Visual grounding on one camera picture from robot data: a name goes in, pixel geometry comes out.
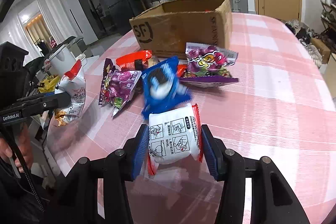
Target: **ceiling light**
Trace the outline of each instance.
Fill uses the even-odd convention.
[[[23,21],[26,21],[26,20],[29,19],[29,16],[28,15],[23,15],[21,18],[22,18]]]

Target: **instruction diagram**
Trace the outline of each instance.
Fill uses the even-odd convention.
[[[178,136],[173,138],[174,152],[179,153],[190,150],[188,136]]]
[[[152,153],[155,156],[163,157],[166,155],[166,148],[164,141],[158,141],[151,143]]]
[[[170,124],[172,127],[173,135],[186,132],[185,123],[184,123],[183,118],[171,121]]]
[[[150,128],[150,133],[151,133],[151,140],[163,138],[163,125],[158,124],[156,126],[152,126]]]

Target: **blue snack package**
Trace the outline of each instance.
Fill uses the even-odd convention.
[[[145,108],[142,115],[148,120],[149,114],[171,110],[176,105],[191,99],[187,87],[180,84],[176,76],[179,59],[166,59],[142,72]]]

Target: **desk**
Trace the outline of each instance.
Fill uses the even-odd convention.
[[[201,123],[243,157],[269,156],[304,207],[320,224],[336,202],[336,112],[328,88],[308,53],[278,20],[233,13],[231,49],[239,52],[231,74],[240,82],[221,88],[191,88]],[[143,96],[115,119],[98,106],[105,58],[139,50],[133,32],[112,45],[86,72],[82,117],[57,128],[51,121],[47,145],[66,175],[83,156],[91,160],[123,147],[143,123]],[[142,168],[126,183],[137,224],[214,223],[222,183],[210,176],[205,160],[191,157],[160,165],[149,177]],[[102,214],[102,184],[98,191]],[[244,223],[249,223],[251,181],[247,180]]]

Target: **curtain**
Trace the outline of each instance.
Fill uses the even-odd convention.
[[[9,10],[0,25],[0,44],[6,41],[11,42],[29,53],[25,56],[24,65],[42,56],[37,47],[27,38],[15,7]]]
[[[29,37],[33,43],[40,38],[45,41],[46,45],[49,46],[49,37],[51,37],[51,34],[41,14],[28,22],[26,30],[28,31]]]
[[[77,37],[60,0],[37,0],[43,18],[57,44],[68,37]]]

